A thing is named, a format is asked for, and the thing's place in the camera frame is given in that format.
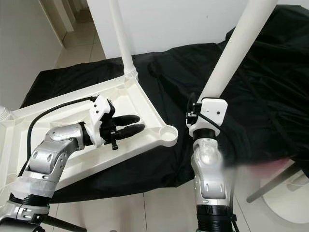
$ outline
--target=white plastic stand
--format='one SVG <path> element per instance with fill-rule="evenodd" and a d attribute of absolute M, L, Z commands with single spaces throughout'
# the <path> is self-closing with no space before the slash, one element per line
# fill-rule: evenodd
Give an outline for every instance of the white plastic stand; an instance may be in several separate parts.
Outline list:
<path fill-rule="evenodd" d="M 298 224 L 309 223 L 309 184 L 304 184 L 295 191 L 290 191 L 288 185 L 302 174 L 302 171 L 298 172 L 263 195 L 265 203 L 275 214 L 289 222 Z M 262 187 L 271 179 L 261 180 L 260 186 Z"/>
<path fill-rule="evenodd" d="M 4 120 L 0 121 L 0 194 L 1 187 L 14 181 L 15 176 L 11 180 L 7 175 L 18 173 L 27 159 L 27 131 L 31 121 L 42 112 L 72 100 L 100 94 L 112 101 L 116 109 L 114 116 L 138 115 L 141 118 L 139 123 L 143 123 L 145 129 L 130 138 L 117 141 L 119 149 L 116 151 L 112 151 L 111 145 L 100 148 L 94 148 L 92 145 L 73 153 L 56 189 L 61 189 L 157 146 L 176 144 L 177 129 L 164 123 L 138 83 L 138 75 L 127 47 L 119 7 L 116 0 L 111 0 L 110 4 L 125 75 L 16 110 L 12 112 L 13 119 L 3 117 Z M 51 128 L 81 121 L 88 122 L 89 108 L 92 104 L 86 101 L 70 105 L 40 119 L 32 131 L 32 151 Z M 0 195 L 0 205 L 8 199 L 9 193 L 9 188 L 5 188 Z"/>

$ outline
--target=black cable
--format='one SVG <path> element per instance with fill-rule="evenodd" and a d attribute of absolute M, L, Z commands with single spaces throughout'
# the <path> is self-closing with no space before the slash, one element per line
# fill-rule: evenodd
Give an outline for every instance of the black cable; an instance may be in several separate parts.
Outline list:
<path fill-rule="evenodd" d="M 25 167 L 26 167 L 26 164 L 27 162 L 29 161 L 30 157 L 31 157 L 31 133 L 32 133 L 32 129 L 34 127 L 34 124 L 43 116 L 49 114 L 50 112 L 53 112 L 57 109 L 60 109 L 64 106 L 68 106 L 68 105 L 72 105 L 72 104 L 75 104 L 75 103 L 79 103 L 79 102 L 84 102 L 84 101 L 87 101 L 87 100 L 91 100 L 91 101 L 95 101 L 96 100 L 96 97 L 86 97 L 86 98 L 81 98 L 81 99 L 77 99 L 77 100 L 73 100 L 73 101 L 69 101 L 69 102 L 66 102 L 66 103 L 63 103 L 63 104 L 60 104 L 60 105 L 57 105 L 53 108 L 50 108 L 49 110 L 46 110 L 44 111 L 43 113 L 41 113 L 40 115 L 38 115 L 35 119 L 33 119 L 33 121 L 31 122 L 30 126 L 29 126 L 29 129 L 28 129 L 28 133 L 27 133 L 27 161 L 26 163 L 24 164 L 22 170 L 20 171 L 19 175 L 18 176 L 21 176 L 21 174 L 23 173 L 23 171 L 25 170 Z"/>
<path fill-rule="evenodd" d="M 237 150 L 236 150 L 235 144 L 234 144 L 233 140 L 229 137 L 228 133 L 225 132 L 225 130 L 223 130 L 218 124 L 216 124 L 214 121 L 212 121 L 210 118 L 206 117 L 205 115 L 203 115 L 201 113 L 198 113 L 197 115 L 199 117 L 201 117 L 202 119 L 204 119 L 205 121 L 208 121 L 210 124 L 212 124 L 215 128 L 217 128 L 220 132 L 222 132 L 226 136 L 227 140 L 232 145 L 235 158 L 237 159 Z M 236 170 L 234 171 L 234 174 L 233 174 L 233 180 L 232 180 L 231 192 L 230 192 L 230 205 L 229 205 L 229 208 L 230 208 L 231 214 L 234 214 L 234 211 L 233 211 L 233 200 L 234 200 L 235 182 L 236 182 Z M 233 223 L 235 231 L 239 232 L 237 223 L 235 221 L 232 221 L 232 223 Z"/>

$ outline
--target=black fabric cover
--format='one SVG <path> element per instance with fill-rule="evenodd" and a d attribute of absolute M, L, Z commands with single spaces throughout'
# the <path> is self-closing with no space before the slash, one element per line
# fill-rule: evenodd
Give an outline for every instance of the black fabric cover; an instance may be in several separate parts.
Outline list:
<path fill-rule="evenodd" d="M 191 92 L 199 95 L 202 91 L 231 33 L 220 44 L 194 44 L 133 56 L 140 85 L 163 120 L 178 129 L 177 144 L 157 147 L 60 189 L 52 203 L 176 187 L 192 179 L 193 141 L 185 126 L 186 104 Z M 122 74 L 120 58 L 43 71 L 22 107 Z M 293 157 L 308 174 L 308 10 L 277 6 L 222 98 L 228 102 L 223 127 L 238 148 L 235 162 L 230 144 L 219 135 L 227 165 Z"/>

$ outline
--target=white plastic bracket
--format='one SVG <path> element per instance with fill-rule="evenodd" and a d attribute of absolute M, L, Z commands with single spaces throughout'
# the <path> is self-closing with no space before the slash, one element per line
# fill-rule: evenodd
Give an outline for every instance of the white plastic bracket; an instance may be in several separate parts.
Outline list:
<path fill-rule="evenodd" d="M 223 99 L 204 98 L 201 103 L 202 107 L 200 113 L 214 121 L 218 126 L 222 125 L 227 109 L 227 102 Z M 192 137 L 195 130 L 202 128 L 214 130 L 216 136 L 218 136 L 218 134 L 220 133 L 220 131 L 216 127 L 214 127 L 211 123 L 207 122 L 201 117 L 197 118 L 195 124 L 187 124 L 187 126 L 189 128 L 189 134 Z"/>
<path fill-rule="evenodd" d="M 94 105 L 89 110 L 90 123 L 84 125 L 91 142 L 96 148 L 104 144 L 104 140 L 100 136 L 100 126 L 102 124 L 100 120 L 104 114 L 108 114 L 110 111 L 111 107 L 108 100 L 105 97 L 98 95 Z"/>

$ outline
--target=black metal leg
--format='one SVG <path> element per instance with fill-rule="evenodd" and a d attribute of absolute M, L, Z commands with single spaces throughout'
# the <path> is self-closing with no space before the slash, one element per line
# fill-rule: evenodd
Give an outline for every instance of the black metal leg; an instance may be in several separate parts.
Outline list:
<path fill-rule="evenodd" d="M 87 229 L 85 228 L 75 226 L 71 223 L 59 220 L 51 216 L 47 216 L 47 218 L 45 219 L 43 223 L 51 225 L 51 226 L 56 226 L 56 227 L 59 227 L 59 228 L 62 228 L 68 231 L 72 231 L 72 232 L 86 232 L 87 231 Z"/>
<path fill-rule="evenodd" d="M 247 202 L 251 203 L 258 199 L 259 197 L 263 196 L 265 193 L 271 191 L 274 187 L 285 181 L 286 179 L 290 178 L 295 173 L 299 172 L 301 168 L 296 164 L 293 163 L 290 167 L 285 169 L 282 173 L 276 176 L 274 179 L 269 181 L 263 187 L 261 187 L 258 191 L 247 198 Z"/>

